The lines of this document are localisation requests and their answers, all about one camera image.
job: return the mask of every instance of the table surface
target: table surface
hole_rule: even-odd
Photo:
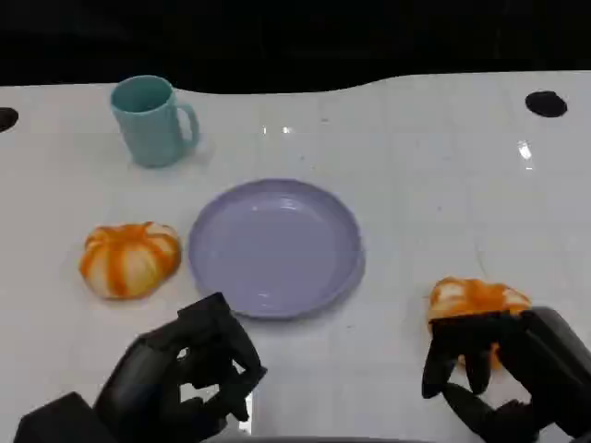
[[[503,281],[559,310],[591,345],[589,84],[591,73],[563,72],[414,76],[309,94],[180,90],[202,139],[161,170],[131,163],[108,107],[112,85],[0,89],[0,105],[20,112],[0,134],[0,438],[71,390],[94,401],[138,334],[199,297],[184,257],[152,297],[99,300],[78,275],[93,227],[157,221],[185,242],[225,189],[294,177],[351,208],[367,272],[315,317],[244,321],[269,368],[254,393],[254,434],[478,441],[443,399],[420,396],[426,297],[448,275]],[[530,113],[534,90],[557,91],[569,112]],[[524,395],[500,373],[487,398]],[[556,428],[542,436],[567,440]]]

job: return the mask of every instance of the purple plate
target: purple plate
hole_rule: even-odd
[[[335,196],[295,180],[231,189],[200,213],[188,240],[202,293],[221,291],[249,317],[291,318],[350,293],[365,256],[355,217]]]

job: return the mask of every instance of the mug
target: mug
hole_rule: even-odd
[[[111,109],[134,162],[141,166],[166,166],[197,145],[195,111],[177,101],[173,86],[164,78],[138,76],[123,80],[111,93]],[[190,140],[183,138],[177,109],[187,113]]]

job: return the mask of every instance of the small pumpkin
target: small pumpkin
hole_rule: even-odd
[[[79,271],[103,298],[140,298],[170,277],[180,259],[178,235],[170,226],[152,221],[101,226],[86,239]]]
[[[431,292],[428,321],[435,318],[467,316],[490,311],[518,314],[531,307],[529,298],[502,283],[485,283],[478,279],[447,277],[438,281]],[[496,356],[499,345],[494,344],[491,366],[500,367]]]

